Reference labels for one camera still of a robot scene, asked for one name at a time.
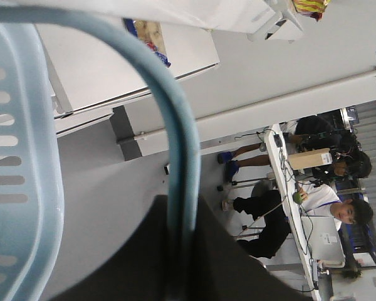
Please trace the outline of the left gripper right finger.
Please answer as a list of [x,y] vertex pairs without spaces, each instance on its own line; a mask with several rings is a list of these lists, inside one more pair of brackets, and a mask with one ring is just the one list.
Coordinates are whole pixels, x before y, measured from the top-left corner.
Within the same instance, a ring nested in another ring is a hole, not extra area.
[[198,198],[191,300],[310,300],[272,276],[233,240]]

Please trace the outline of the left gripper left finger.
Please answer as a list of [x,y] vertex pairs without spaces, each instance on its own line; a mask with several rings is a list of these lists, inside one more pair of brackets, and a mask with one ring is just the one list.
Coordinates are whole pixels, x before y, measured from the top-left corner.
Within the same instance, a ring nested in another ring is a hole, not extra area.
[[161,194],[138,228],[104,264],[52,300],[175,300],[170,199]]

